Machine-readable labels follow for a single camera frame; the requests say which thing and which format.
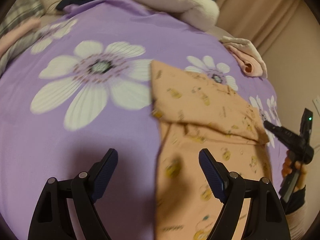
person's arm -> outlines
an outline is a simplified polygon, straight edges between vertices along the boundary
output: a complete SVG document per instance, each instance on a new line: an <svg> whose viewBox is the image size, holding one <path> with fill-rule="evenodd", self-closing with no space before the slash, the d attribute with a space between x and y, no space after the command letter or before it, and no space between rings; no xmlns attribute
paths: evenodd
<svg viewBox="0 0 320 240"><path fill-rule="evenodd" d="M292 169L290 168L291 163L292 161L288 157L286 157L282 169L282 176L284 178L292 172ZM305 234L303 222L306 215L305 179L307 175L307 168L305 164L301 166L301 163L299 162L295 162L294 165L296 169L300 170L300 177L289 202L285 203L284 201L281 201L281 204L284 208L284 212L287 218L291 240L299 240Z"/></svg>

black sleeve cuff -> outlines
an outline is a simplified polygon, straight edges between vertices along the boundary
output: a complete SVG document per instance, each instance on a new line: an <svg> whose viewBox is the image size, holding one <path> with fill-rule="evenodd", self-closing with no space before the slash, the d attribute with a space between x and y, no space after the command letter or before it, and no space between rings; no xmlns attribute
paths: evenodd
<svg viewBox="0 0 320 240"><path fill-rule="evenodd" d="M299 208L301 208L305 203L306 196L306 187L303 189L298 190L297 192L292 193L291 198L288 203L284 202L282 198L280 199L282 207L284 209L284 213L289 215Z"/></svg>

hand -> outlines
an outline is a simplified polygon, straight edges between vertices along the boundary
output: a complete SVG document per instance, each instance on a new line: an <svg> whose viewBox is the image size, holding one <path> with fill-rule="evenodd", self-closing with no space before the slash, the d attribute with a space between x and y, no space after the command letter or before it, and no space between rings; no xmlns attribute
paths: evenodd
<svg viewBox="0 0 320 240"><path fill-rule="evenodd" d="M287 157L284 159L284 164L282 165L282 177L285 178L288 174L292 172L292 169L290 168L290 165L292 161L288 157L289 151L287 151ZM306 185L306 176L307 176L307 166L303 164L301 166L300 162L295 162L294 166L296 167L297 170L300 170L300 177L297 182L297 185L295 186L293 192L297 192L300 189L303 189Z"/></svg>

white flower print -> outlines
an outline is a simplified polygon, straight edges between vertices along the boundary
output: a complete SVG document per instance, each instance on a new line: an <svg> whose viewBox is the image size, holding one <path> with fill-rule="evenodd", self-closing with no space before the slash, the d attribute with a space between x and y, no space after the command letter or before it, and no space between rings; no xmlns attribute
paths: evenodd
<svg viewBox="0 0 320 240"><path fill-rule="evenodd" d="M238 91L238 86L234 77L225 75L230 71L230 67L225 63L214 64L213 58L210 56L204 56L202 61L196 57L188 56L187 60L193 64L186 67L186 71L192 71L197 73L205 73L208 77L212 78L215 82L228 85L233 90Z"/></svg>
<svg viewBox="0 0 320 240"><path fill-rule="evenodd" d="M98 41L82 41L74 56L52 59L39 78L54 79L33 98L30 110L43 114L57 108L84 85L71 102L65 118L67 130L78 130L91 123L109 98L127 110L139 110L151 104L150 88L135 81L150 80L151 59L128 60L145 53L145 48L127 42L107 46Z"/></svg>
<svg viewBox="0 0 320 240"><path fill-rule="evenodd" d="M259 96L257 96L256 99L253 97L249 97L249 100L251 102L251 105L259 110L260 118L262 119L262 121L264 122L265 120L267 120L267 121L271 122L271 118L270 118L268 112L263 110L263 106L262 106L262 103L261 103ZM271 133L270 131L268 131L267 129L265 129L265 131L266 131L266 134L268 135L269 141L270 141L267 143L267 145L269 146L271 143L271 145L274 148L275 147L275 142L274 142L275 135L273 133Z"/></svg>
<svg viewBox="0 0 320 240"><path fill-rule="evenodd" d="M273 120L276 120L277 126L281 126L280 119L276 110L277 102L275 101L274 96L272 96L271 99L267 99L267 105L269 106L271 117L273 118Z"/></svg>
<svg viewBox="0 0 320 240"><path fill-rule="evenodd" d="M38 54L45 50L54 39L61 39L63 36L67 35L73 25L76 24L78 19L69 19L60 23L53 25L47 25L43 27L40 32L42 33L41 38L32 46L31 54Z"/></svg>

blue gripper pad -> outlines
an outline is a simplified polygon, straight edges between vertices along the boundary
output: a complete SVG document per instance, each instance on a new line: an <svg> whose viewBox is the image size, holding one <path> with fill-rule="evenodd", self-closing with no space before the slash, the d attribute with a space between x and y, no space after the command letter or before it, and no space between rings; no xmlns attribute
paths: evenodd
<svg viewBox="0 0 320 240"><path fill-rule="evenodd" d="M202 149L199 152L199 164L214 197L218 198L222 203L226 203L228 198L225 190L228 185L228 178L220 174L219 164L212 157L208 149Z"/></svg>
<svg viewBox="0 0 320 240"><path fill-rule="evenodd" d="M118 152L115 149L109 149L103 159L90 169L89 183L93 188L91 199L94 203L102 198L117 164Z"/></svg>

